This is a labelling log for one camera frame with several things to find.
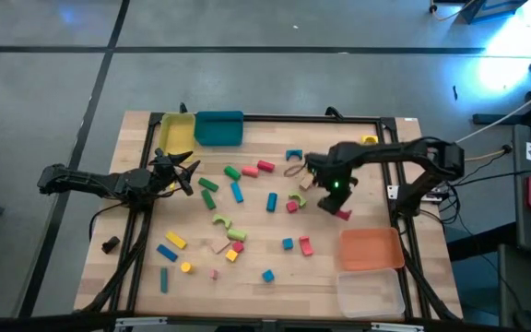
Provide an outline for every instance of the wooden tabletop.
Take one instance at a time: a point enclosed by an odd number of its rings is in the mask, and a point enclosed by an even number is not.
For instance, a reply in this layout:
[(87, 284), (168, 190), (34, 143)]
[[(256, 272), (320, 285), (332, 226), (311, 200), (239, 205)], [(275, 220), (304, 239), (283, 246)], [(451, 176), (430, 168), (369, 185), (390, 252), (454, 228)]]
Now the wooden tabletop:
[[(148, 117), (149, 112), (125, 113), (110, 172), (124, 172), (138, 166)], [(417, 119), (398, 118), (396, 123), (400, 141), (420, 136)], [(243, 130), (243, 144), (237, 148), (208, 148), (196, 144), (194, 157), (202, 162), (192, 181), (195, 194), (186, 196), (178, 192), (155, 203), (136, 312), (204, 317), (346, 319), (339, 311), (336, 296), (336, 275), (341, 271), (337, 258), (338, 236), (348, 229), (389, 227), (381, 166), (367, 164), (354, 170), (353, 176), (360, 183), (344, 205), (345, 209), (353, 210), (351, 219), (344, 221), (316, 206), (319, 198), (326, 195), (321, 188), (303, 193), (308, 200), (304, 209), (295, 214), (287, 212), (288, 193), (298, 188), (301, 176), (285, 178), (282, 173), (301, 161), (286, 161), (284, 155), (292, 148), (301, 148), (305, 153), (326, 153), (339, 141), (358, 141), (362, 135), (376, 135), (374, 126), (245, 122)], [(157, 146), (159, 128), (155, 134), (153, 147)], [(242, 166), (256, 165), (259, 160), (275, 163), (275, 171), (260, 172), (256, 179), (243, 176), (239, 186), (244, 201), (236, 203), (230, 190), (231, 179), (223, 173), (224, 167), (231, 165), (240, 170)], [(422, 173), (418, 165), (411, 163), (405, 164), (405, 170), (408, 182)], [(206, 208), (200, 196), (202, 187), (197, 180), (201, 176), (220, 186), (212, 194), (217, 204), (213, 210)], [(275, 213), (266, 212), (270, 192), (278, 194)], [(112, 202), (104, 202), (104, 206), (110, 204)], [(424, 203), (422, 208), (438, 213), (437, 208), (429, 204)], [(245, 249), (234, 263), (225, 258), (227, 250), (215, 255), (210, 249), (214, 240), (225, 236), (224, 227), (212, 223), (215, 213), (231, 218), (233, 228), (248, 234)], [(122, 239), (126, 216), (127, 209), (118, 207), (98, 217), (75, 301), (76, 309), (90, 303), (114, 272), (120, 248), (109, 255), (100, 248), (112, 236)], [(415, 218), (415, 226), (426, 279), (449, 309), (461, 317), (442, 226), (423, 214)], [(180, 250), (169, 243), (165, 239), (167, 231), (184, 238), (187, 247)], [(303, 235), (311, 238), (312, 256), (301, 254), (298, 238)], [(294, 239), (292, 251), (283, 250), (284, 238)], [(179, 255), (175, 263), (157, 252), (160, 243)], [(184, 274), (180, 270), (182, 262), (190, 262), (194, 273)], [(168, 269), (167, 294), (159, 291), (161, 267)], [(218, 271), (218, 280), (209, 277), (213, 268)], [(262, 279), (262, 273), (268, 269), (276, 277), (272, 283)], [(420, 316), (415, 281), (410, 275), (408, 285), (413, 313)], [(125, 278), (120, 309), (125, 308), (129, 286), (130, 275)], [(383, 296), (385, 290), (380, 283), (369, 286), (371, 295), (363, 304), (365, 310), (391, 305), (390, 298)]]

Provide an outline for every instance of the red block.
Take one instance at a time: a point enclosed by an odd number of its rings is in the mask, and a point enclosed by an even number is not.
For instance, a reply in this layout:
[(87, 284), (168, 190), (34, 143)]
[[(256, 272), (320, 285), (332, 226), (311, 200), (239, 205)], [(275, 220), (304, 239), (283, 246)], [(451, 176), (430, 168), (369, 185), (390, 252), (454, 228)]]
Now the red block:
[(299, 209), (299, 205), (296, 204), (295, 201), (289, 201), (288, 203), (286, 203), (286, 208), (288, 209), (288, 212), (294, 213), (297, 209)]
[(243, 243), (237, 241), (236, 243), (233, 243), (232, 244), (232, 250), (234, 250), (235, 252), (237, 253), (240, 253), (241, 251), (243, 251), (245, 247), (243, 246)]
[(339, 210), (337, 213), (336, 213), (336, 217), (340, 217), (341, 219), (345, 220), (345, 221), (348, 221), (349, 220), (349, 216), (351, 216), (351, 210), (350, 211), (342, 211), (342, 210)]
[(274, 167), (276, 167), (276, 165), (274, 165), (271, 162), (267, 162), (267, 161), (263, 161), (263, 160), (259, 160), (257, 162), (257, 168), (262, 170), (262, 171), (273, 172), (274, 171)]
[(259, 170), (251, 166), (245, 166), (241, 169), (241, 174), (247, 175), (247, 176), (257, 177), (258, 173), (259, 173)]
[(308, 236), (301, 236), (299, 238), (299, 243), (301, 244), (303, 255), (312, 255), (314, 253), (313, 248), (311, 247), (311, 240)]

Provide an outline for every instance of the concrete floor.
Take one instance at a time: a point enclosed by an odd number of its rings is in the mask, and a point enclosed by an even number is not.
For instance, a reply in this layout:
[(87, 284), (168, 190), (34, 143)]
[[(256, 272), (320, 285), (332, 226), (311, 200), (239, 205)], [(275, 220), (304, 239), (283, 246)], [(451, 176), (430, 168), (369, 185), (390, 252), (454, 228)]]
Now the concrete floor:
[[(106, 46), (120, 5), (118, 0), (1, 0), (0, 45)], [(440, 6), (440, 15), (457, 8)], [(452, 140), (477, 129), (471, 114), (508, 113), (520, 106), (531, 89), (531, 0), (513, 18), (478, 25), (460, 18), (438, 22), (427, 9), (425, 0), (394, 0), (390, 6), (385, 0), (134, 1), (119, 46), (455, 49), (442, 55), (411, 54), (410, 49), (392, 54), (117, 53), (79, 168), (108, 171), (125, 110), (175, 111), (180, 101), (191, 111), (322, 114), (334, 105), (345, 115), (418, 117), (425, 135)], [(456, 54), (467, 49), (476, 54)], [(0, 316), (17, 309), (52, 204), (36, 188), (41, 169), (68, 160), (102, 56), (0, 53), (0, 204), (6, 207), (0, 217)], [(510, 140), (511, 128), (496, 127), (463, 147), (474, 156)], [(506, 157), (480, 174), (511, 170)], [(498, 193), (491, 190), (495, 185)], [(465, 186), (460, 195), (471, 231), (514, 218), (511, 178)], [(72, 310), (88, 250), (87, 223), (98, 205), (92, 196), (71, 195), (35, 314)], [(448, 238), (466, 236), (460, 230), (452, 225)], [(461, 299), (473, 306), (481, 303), (472, 294), (497, 285), (484, 262), (456, 263), (454, 272)]]

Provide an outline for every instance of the yellow bin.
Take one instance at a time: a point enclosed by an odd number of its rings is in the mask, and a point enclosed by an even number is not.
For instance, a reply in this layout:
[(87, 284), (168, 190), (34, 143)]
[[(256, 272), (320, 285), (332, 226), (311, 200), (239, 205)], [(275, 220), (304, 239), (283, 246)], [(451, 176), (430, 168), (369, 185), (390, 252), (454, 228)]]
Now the yellow bin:
[(194, 151), (194, 128), (192, 113), (165, 113), (161, 118), (159, 147), (171, 154)]

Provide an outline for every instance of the orange bin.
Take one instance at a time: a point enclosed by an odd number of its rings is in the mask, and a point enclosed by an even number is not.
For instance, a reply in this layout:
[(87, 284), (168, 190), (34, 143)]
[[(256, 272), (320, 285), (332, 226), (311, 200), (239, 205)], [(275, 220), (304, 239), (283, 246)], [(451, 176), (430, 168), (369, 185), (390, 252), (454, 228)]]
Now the orange bin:
[(342, 231), (339, 257), (346, 271), (400, 268), (405, 264), (394, 228)]

